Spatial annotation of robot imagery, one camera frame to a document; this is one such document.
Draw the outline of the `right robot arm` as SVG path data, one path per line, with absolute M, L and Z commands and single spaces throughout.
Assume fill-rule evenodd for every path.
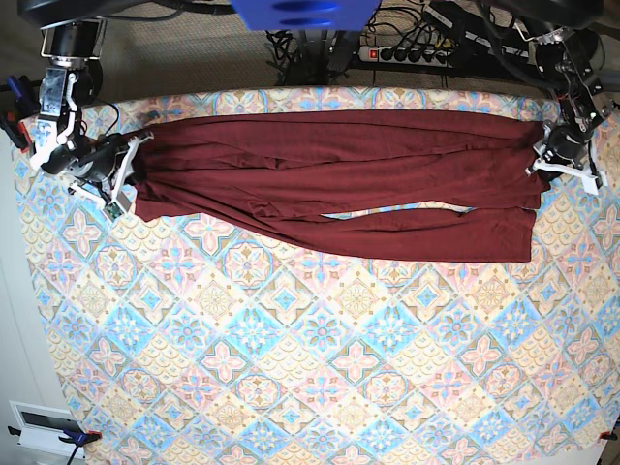
M 100 58 L 108 22 L 74 21 L 43 33 L 41 55 L 48 60 L 39 89 L 39 112 L 30 158 L 47 175 L 66 173 L 98 188 L 111 186 L 127 152 L 118 134 L 86 135 L 83 110 L 93 105 L 103 83 Z

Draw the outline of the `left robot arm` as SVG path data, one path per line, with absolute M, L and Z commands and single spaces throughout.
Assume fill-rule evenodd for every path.
M 530 18 L 522 18 L 516 29 L 524 41 L 534 44 L 536 66 L 552 86 L 561 110 L 559 122 L 545 125 L 543 139 L 535 145 L 538 158 L 528 171 L 589 170 L 595 175 L 592 140 L 613 105 L 579 32 Z

